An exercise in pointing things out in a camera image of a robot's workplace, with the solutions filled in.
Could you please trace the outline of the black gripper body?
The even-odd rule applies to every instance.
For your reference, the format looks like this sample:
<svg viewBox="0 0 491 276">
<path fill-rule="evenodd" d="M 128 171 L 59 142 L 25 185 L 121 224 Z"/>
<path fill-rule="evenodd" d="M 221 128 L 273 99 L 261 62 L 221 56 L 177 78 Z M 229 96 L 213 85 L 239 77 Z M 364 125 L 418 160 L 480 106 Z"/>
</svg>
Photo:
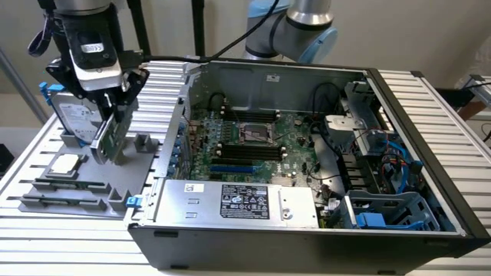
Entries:
<svg viewBox="0 0 491 276">
<path fill-rule="evenodd" d="M 113 91 L 123 40 L 113 3 L 56 3 L 55 43 L 85 91 Z"/>
</svg>

